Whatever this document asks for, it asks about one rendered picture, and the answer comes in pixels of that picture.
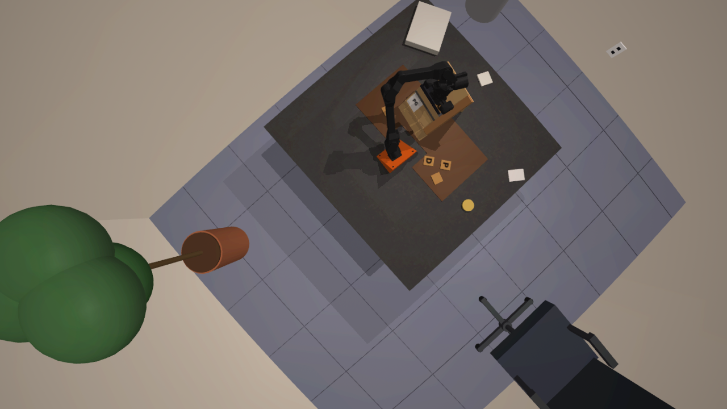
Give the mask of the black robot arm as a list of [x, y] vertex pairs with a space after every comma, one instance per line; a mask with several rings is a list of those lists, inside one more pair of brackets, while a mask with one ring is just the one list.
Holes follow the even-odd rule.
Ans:
[[396, 160], [399, 156], [402, 156], [402, 150], [398, 147], [400, 143], [400, 135], [398, 130], [395, 128], [393, 113], [395, 97], [398, 95], [398, 92], [405, 82], [426, 80], [427, 78], [439, 80], [434, 81], [434, 90], [436, 90], [439, 95], [446, 94], [446, 97], [453, 90], [461, 90], [462, 88], [464, 89], [469, 86], [467, 72], [454, 74], [453, 68], [446, 61], [437, 62], [431, 67], [416, 68], [413, 70], [400, 70], [397, 72], [395, 77], [390, 78], [385, 85], [382, 85], [381, 93], [385, 102], [388, 127], [385, 140], [385, 150], [392, 161]]

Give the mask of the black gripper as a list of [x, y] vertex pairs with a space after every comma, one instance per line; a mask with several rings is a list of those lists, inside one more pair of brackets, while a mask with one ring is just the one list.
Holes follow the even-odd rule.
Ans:
[[434, 81], [438, 81], [438, 80], [435, 80], [434, 78], [427, 78], [427, 80], [425, 80], [424, 85], [427, 89], [429, 89], [430, 86], [433, 86], [433, 90], [429, 93], [429, 95], [433, 98], [435, 104], [437, 104], [437, 105], [441, 104], [441, 107], [439, 108], [440, 112], [443, 115], [445, 115], [446, 113], [448, 113], [449, 111], [451, 111], [454, 108], [454, 105], [452, 104], [451, 101], [449, 101], [447, 103], [445, 102], [447, 100], [446, 94], [439, 95], [437, 93], [437, 91], [434, 90], [434, 84], [433, 84]]

